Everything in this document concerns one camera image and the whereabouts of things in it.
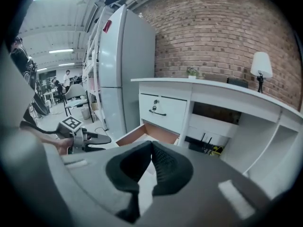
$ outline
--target lampshade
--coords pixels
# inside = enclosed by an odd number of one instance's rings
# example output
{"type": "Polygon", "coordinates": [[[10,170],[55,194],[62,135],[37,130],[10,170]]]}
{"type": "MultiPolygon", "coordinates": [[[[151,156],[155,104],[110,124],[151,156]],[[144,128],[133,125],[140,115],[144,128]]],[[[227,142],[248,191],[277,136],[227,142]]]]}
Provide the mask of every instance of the lampshade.
{"type": "Polygon", "coordinates": [[[265,78],[271,78],[273,76],[270,59],[267,53],[256,52],[254,54],[254,59],[252,61],[250,72],[255,76],[259,76],[260,73],[262,73],[263,77],[265,78]]]}

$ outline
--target open drawer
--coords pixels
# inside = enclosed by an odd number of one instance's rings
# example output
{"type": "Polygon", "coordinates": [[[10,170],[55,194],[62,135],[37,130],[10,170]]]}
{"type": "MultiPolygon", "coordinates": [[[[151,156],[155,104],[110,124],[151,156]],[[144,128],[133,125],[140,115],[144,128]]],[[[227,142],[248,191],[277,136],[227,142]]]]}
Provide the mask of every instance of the open drawer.
{"type": "Polygon", "coordinates": [[[177,145],[179,135],[148,122],[130,131],[116,141],[118,146],[124,146],[141,140],[156,140],[177,145]]]}

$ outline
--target white desk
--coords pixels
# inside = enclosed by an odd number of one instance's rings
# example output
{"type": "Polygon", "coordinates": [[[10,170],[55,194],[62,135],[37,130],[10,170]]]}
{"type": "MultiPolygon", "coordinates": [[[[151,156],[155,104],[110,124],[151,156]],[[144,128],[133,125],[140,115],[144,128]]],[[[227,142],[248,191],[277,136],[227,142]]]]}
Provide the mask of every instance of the white desk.
{"type": "Polygon", "coordinates": [[[227,83],[181,78],[132,82],[140,83],[141,124],[148,121],[174,132],[178,146],[186,145],[186,136],[201,140],[206,133],[217,145],[225,145],[221,160],[255,181],[270,197],[292,185],[303,155],[303,115],[297,110],[227,83]],[[195,102],[241,112],[238,125],[193,114],[195,102]],[[154,105],[157,110],[150,112],[154,105]]]}
{"type": "Polygon", "coordinates": [[[54,91],[54,92],[49,92],[49,93],[44,93],[43,96],[44,96],[44,100],[46,102],[46,95],[51,95],[51,101],[53,103],[53,105],[55,104],[55,100],[53,98],[53,94],[56,93],[57,91],[54,91]]]}

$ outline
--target chair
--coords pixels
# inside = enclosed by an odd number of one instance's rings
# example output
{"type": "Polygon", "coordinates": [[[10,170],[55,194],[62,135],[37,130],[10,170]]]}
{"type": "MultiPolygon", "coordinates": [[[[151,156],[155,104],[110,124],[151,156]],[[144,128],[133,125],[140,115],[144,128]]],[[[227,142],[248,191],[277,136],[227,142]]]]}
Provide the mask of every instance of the chair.
{"type": "MultiPolygon", "coordinates": [[[[65,110],[66,116],[68,116],[66,109],[68,110],[68,112],[71,115],[70,108],[76,107],[76,106],[77,107],[83,106],[84,104],[89,105],[88,93],[87,93],[87,91],[84,90],[83,86],[81,86],[80,84],[72,85],[70,87],[70,89],[68,90],[68,92],[63,95],[63,98],[64,98],[63,104],[64,104],[64,110],[65,110]],[[73,97],[77,97],[77,96],[86,96],[87,99],[77,99],[77,100],[67,102],[67,100],[69,100],[73,97]]],[[[91,120],[94,122],[93,117],[91,116],[90,107],[89,107],[89,115],[90,115],[91,120]]]]}

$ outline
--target refrigerator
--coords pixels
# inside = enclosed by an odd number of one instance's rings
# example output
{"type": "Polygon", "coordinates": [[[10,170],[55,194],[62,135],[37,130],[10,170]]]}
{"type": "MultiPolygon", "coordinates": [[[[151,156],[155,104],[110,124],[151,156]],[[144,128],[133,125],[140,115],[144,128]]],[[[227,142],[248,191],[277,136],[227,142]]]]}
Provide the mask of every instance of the refrigerator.
{"type": "Polygon", "coordinates": [[[101,104],[114,140],[140,125],[139,82],[153,78],[156,31],[125,5],[105,24],[98,52],[101,104]]]}

